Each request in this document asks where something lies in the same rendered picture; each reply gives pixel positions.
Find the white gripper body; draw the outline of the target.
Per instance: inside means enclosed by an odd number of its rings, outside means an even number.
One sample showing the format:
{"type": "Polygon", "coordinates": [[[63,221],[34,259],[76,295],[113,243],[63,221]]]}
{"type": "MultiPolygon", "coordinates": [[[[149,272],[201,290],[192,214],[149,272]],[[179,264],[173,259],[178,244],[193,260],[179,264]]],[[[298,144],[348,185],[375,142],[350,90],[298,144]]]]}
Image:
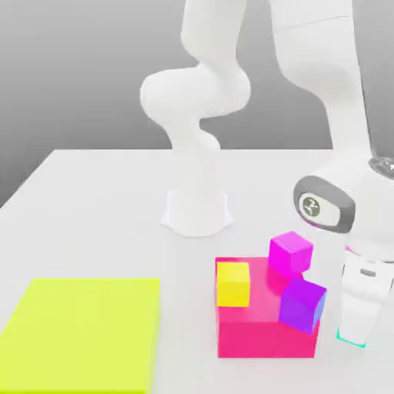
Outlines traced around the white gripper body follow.
{"type": "Polygon", "coordinates": [[[342,268],[341,305],[375,302],[384,305],[394,284],[394,264],[346,254],[342,268]]]}

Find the small purple cube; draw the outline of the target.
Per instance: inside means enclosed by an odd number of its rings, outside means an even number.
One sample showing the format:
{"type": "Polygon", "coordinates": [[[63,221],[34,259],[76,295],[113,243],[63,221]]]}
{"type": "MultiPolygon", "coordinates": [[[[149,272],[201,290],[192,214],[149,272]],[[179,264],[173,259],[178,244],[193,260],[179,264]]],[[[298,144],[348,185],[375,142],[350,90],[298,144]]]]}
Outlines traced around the small purple cube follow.
{"type": "Polygon", "coordinates": [[[312,334],[322,315],[327,289],[304,278],[293,279],[283,290],[279,321],[312,334]]]}

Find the small magenta cube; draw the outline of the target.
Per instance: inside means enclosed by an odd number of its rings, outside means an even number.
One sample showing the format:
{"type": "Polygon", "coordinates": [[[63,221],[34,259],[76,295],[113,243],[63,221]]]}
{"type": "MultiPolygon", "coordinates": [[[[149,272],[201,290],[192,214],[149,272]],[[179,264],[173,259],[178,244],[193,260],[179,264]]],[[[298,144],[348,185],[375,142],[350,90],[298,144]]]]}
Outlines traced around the small magenta cube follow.
{"type": "Polygon", "coordinates": [[[286,278],[309,270],[313,244],[296,232],[287,232],[270,240],[269,264],[286,278]]]}

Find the small yellow cube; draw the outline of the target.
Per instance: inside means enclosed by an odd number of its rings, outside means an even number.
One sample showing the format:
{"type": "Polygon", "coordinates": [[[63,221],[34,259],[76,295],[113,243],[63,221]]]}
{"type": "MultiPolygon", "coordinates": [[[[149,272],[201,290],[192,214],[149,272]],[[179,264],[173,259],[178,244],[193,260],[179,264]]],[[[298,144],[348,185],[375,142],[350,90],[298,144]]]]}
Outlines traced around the small yellow cube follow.
{"type": "Polygon", "coordinates": [[[250,272],[247,262],[216,263],[216,305],[245,308],[250,301],[250,272]]]}

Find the large pink box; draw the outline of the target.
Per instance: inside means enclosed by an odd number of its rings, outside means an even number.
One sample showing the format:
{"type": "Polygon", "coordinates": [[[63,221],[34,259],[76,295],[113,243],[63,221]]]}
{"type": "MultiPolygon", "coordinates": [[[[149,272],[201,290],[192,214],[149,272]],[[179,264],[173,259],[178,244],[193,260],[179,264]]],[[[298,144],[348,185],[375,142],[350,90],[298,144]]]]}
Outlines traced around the large pink box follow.
{"type": "Polygon", "coordinates": [[[320,322],[305,333],[279,321],[281,295],[290,280],[269,266],[266,257],[217,257],[220,262],[247,262],[249,307],[215,308],[219,358],[312,358],[320,322]]]}

